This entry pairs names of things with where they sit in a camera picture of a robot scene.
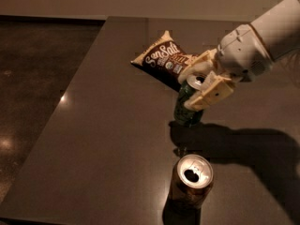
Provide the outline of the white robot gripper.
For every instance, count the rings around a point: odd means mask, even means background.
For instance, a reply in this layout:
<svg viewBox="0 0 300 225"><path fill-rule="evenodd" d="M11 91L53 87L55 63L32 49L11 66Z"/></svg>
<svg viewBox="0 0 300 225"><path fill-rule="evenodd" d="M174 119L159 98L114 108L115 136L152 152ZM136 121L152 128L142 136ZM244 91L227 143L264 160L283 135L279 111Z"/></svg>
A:
<svg viewBox="0 0 300 225"><path fill-rule="evenodd" d="M214 72L218 69L217 62L241 83L253 82L274 64L254 26L251 23L239 25L219 42L217 50L192 55L186 61L187 66L180 72L177 81L182 83L191 74L206 76L202 86L185 103L188 109L196 112L207 109L233 93L235 83Z"/></svg>

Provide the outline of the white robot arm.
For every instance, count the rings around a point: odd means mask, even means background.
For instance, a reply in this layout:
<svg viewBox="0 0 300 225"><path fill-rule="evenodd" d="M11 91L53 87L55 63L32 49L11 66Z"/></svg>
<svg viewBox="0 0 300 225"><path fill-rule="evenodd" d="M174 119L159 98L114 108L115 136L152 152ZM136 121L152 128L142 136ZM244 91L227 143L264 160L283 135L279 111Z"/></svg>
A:
<svg viewBox="0 0 300 225"><path fill-rule="evenodd" d="M300 3L283 0L255 21L235 28L214 50L184 69L180 83L205 77L184 107L201 111L220 102L233 93L237 83L254 81L299 47Z"/></svg>

